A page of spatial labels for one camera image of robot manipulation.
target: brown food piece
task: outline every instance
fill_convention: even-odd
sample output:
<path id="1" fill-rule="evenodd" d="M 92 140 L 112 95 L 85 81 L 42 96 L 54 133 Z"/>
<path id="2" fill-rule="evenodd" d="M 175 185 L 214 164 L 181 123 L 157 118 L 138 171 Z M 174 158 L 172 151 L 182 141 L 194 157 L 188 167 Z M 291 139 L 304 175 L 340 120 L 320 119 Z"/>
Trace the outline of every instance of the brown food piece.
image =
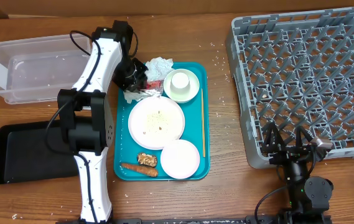
<path id="1" fill-rule="evenodd" d="M 138 163 L 140 165 L 146 165 L 150 167 L 156 167 L 157 165 L 157 157 L 153 155 L 149 155 L 146 153 L 139 153 L 137 156 Z"/>
<path id="2" fill-rule="evenodd" d="M 153 167 L 140 166 L 140 165 L 134 165 L 134 164 L 127 164 L 127 163 L 122 163 L 121 167 L 129 169 L 129 170 L 133 170 L 135 172 L 147 175 L 149 177 L 157 177 L 157 175 L 159 175 L 159 172 L 157 171 L 157 169 L 155 169 Z"/>

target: chopstick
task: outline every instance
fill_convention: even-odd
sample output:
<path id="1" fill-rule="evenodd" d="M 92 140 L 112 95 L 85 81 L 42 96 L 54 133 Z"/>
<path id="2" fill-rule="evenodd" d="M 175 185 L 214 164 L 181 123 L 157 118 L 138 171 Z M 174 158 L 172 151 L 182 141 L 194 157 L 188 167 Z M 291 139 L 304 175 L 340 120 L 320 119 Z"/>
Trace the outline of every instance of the chopstick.
<path id="1" fill-rule="evenodd" d="M 203 157 L 206 158 L 206 144 L 204 137 L 204 102 L 203 102 L 203 89 L 202 89 L 202 137 L 203 137 Z"/>

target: white cup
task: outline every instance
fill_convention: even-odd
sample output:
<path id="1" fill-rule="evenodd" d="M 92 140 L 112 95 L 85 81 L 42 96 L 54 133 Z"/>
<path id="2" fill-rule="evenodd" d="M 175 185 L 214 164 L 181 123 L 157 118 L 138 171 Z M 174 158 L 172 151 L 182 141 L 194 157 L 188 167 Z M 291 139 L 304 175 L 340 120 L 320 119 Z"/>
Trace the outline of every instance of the white cup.
<path id="1" fill-rule="evenodd" d="M 190 88 L 189 77 L 183 72 L 178 72 L 171 77 L 170 90 L 176 94 L 186 94 Z"/>

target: round white plate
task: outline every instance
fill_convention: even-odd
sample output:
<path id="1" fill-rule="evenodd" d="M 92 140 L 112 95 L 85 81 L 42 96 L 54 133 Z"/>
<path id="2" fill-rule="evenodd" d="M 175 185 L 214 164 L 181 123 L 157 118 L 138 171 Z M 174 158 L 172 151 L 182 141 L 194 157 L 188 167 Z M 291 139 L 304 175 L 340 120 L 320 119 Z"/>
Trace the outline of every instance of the round white plate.
<path id="1" fill-rule="evenodd" d="M 190 87 L 189 90 L 184 94 L 174 93 L 173 91 L 171 91 L 170 88 L 172 76 L 179 72 L 186 74 L 189 78 Z M 175 69 L 171 71 L 169 74 L 167 74 L 163 82 L 163 87 L 165 93 L 171 100 L 174 100 L 177 103 L 186 103 L 197 95 L 200 89 L 200 82 L 197 76 L 193 72 L 181 68 L 181 69 Z"/>
<path id="2" fill-rule="evenodd" d="M 200 164 L 197 148 L 186 140 L 175 140 L 168 143 L 160 156 L 164 172 L 175 179 L 186 179 L 194 175 Z"/>
<path id="3" fill-rule="evenodd" d="M 164 96 L 143 99 L 131 111 L 128 130 L 134 141 L 146 149 L 161 150 L 181 138 L 185 116 L 181 107 Z"/>

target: white tissue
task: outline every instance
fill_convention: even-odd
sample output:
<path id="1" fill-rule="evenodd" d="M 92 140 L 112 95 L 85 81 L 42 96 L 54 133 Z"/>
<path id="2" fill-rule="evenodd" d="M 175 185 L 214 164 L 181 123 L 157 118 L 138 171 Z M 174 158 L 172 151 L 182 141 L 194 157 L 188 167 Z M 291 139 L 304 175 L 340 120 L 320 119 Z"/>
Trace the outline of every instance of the white tissue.
<path id="1" fill-rule="evenodd" d="M 168 73 L 173 71 L 172 59 L 164 59 L 162 57 L 153 58 L 150 62 L 146 62 L 147 71 L 145 75 L 147 76 L 148 82 L 164 80 Z M 124 92 L 124 99 L 126 99 L 127 103 L 131 103 L 133 100 L 141 101 L 149 96 L 157 95 L 156 93 L 151 93 L 150 90 L 146 90 L 147 93 L 132 93 L 130 91 Z"/>
<path id="2" fill-rule="evenodd" d="M 171 58 L 166 60 L 162 57 L 154 58 L 150 62 L 146 62 L 147 71 L 145 74 L 147 81 L 164 80 L 167 74 L 174 70 L 171 68 L 173 64 Z"/>

